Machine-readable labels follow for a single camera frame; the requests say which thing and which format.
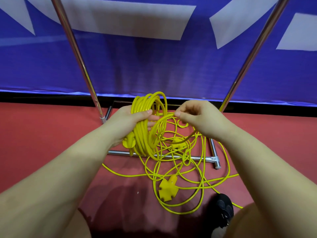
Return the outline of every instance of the black trim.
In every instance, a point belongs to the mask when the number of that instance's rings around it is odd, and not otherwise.
[[[98,97],[100,105],[104,108],[114,105],[119,108],[124,104],[129,104],[133,98],[118,97]],[[175,110],[177,106],[186,100],[168,99],[170,110]],[[42,95],[0,92],[0,102],[9,103],[32,103],[32,104],[51,104],[51,105],[70,105],[94,107],[90,96],[70,96],[70,95]],[[216,107],[220,107],[221,102],[211,102]],[[267,114],[267,115],[284,115],[300,117],[317,117],[317,107],[289,106],[275,104],[257,104],[257,103],[236,103],[230,102],[225,110],[226,113],[245,113],[245,114]]]

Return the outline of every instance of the black shoe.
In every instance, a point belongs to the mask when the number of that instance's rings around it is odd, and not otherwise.
[[[227,226],[233,217],[233,205],[225,194],[216,194],[208,203],[201,237],[211,237],[214,229]]]

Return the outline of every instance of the tangled cable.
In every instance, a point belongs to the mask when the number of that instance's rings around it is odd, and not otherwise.
[[[164,104],[160,100],[160,96],[163,96],[164,98]],[[228,160],[228,156],[226,154],[226,151],[221,143],[220,146],[224,152],[224,156],[226,158],[227,164],[228,164],[228,173],[225,177],[220,177],[216,179],[210,179],[208,180],[205,177],[205,163],[206,163],[206,137],[202,136],[199,132],[195,130],[193,127],[194,131],[187,137],[177,133],[177,128],[186,128],[188,127],[188,124],[186,125],[181,125],[179,123],[179,120],[176,120],[176,118],[173,116],[174,113],[167,112],[167,100],[166,96],[164,95],[163,92],[156,92],[154,94],[148,94],[145,97],[139,97],[137,96],[132,103],[131,107],[131,113],[136,113],[136,112],[142,112],[152,109],[153,114],[157,116],[162,116],[156,124],[152,127],[151,131],[148,131],[147,128],[147,122],[148,120],[143,120],[140,121],[136,124],[133,132],[131,132],[126,138],[125,144],[127,145],[128,143],[128,148],[130,148],[130,154],[135,152],[137,155],[139,155],[139,158],[144,165],[145,168],[145,173],[144,174],[139,174],[139,175],[122,175],[117,172],[114,172],[110,168],[108,168],[105,164],[102,164],[103,167],[105,167],[107,170],[112,172],[115,175],[118,176],[123,176],[123,177],[139,177],[139,176],[148,176],[149,179],[153,181],[153,189],[154,189],[154,194],[159,201],[159,203],[162,205],[164,209],[167,211],[173,213],[173,214],[178,214],[178,215],[186,215],[195,212],[201,205],[204,197],[204,189],[211,188],[215,192],[219,193],[216,190],[216,186],[222,184],[226,179],[238,176],[239,174],[235,175],[230,175],[230,164]],[[175,130],[166,130],[167,123],[175,125]],[[165,133],[172,133],[172,137],[164,137]],[[191,158],[191,150],[192,148],[196,145],[196,142],[198,138],[201,139],[202,142],[202,153],[200,160],[198,163],[196,163],[194,160]],[[146,156],[147,159],[145,162],[143,161],[141,156]],[[150,159],[153,159],[156,161],[156,164],[154,166],[154,169],[151,170],[148,166],[147,163]],[[169,171],[167,171],[165,174],[159,174],[159,169],[161,166],[161,162],[173,162],[174,167],[172,167]],[[203,163],[203,170],[199,168],[199,165]],[[190,164],[192,164],[194,167],[182,171],[183,167],[188,167]],[[200,181],[194,181],[194,180],[189,180],[184,177],[184,174],[192,172],[196,170],[200,176]],[[164,178],[166,177],[171,177],[171,176],[180,176],[182,179],[195,184],[196,186],[193,187],[175,187],[178,189],[192,189],[195,190],[194,193],[185,201],[179,203],[179,204],[168,204],[162,201],[157,193],[157,188],[156,188],[156,182],[165,180]],[[211,182],[214,181],[219,181],[216,184],[210,184]],[[195,208],[193,208],[190,211],[187,212],[176,212],[171,210],[171,207],[177,207],[181,206],[183,204],[188,203],[190,200],[192,200],[196,194],[201,190],[201,196],[198,204],[196,205]],[[234,206],[238,208],[243,208],[235,203],[232,203]]]

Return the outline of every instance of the right hand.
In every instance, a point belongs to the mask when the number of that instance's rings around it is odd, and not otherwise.
[[[236,127],[208,101],[186,101],[174,115],[194,126],[202,135],[220,142]]]

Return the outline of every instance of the red floor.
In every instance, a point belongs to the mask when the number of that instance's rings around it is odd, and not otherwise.
[[[63,150],[100,125],[95,108],[0,103],[0,192],[25,178]],[[226,114],[299,172],[317,183],[317,119],[307,117]],[[222,152],[220,170],[208,165],[208,177],[226,173]],[[144,168],[137,158],[107,156],[105,164],[122,174],[140,174]],[[232,166],[231,174],[236,170]],[[218,187],[233,202],[245,206],[252,199],[239,177]],[[176,201],[183,201],[190,192],[179,192]],[[205,192],[204,204],[214,194]],[[191,209],[199,197],[187,207]],[[192,215],[178,216],[165,211],[156,200],[147,177],[124,178],[100,168],[80,208],[96,236],[120,237],[196,237],[202,209]]]

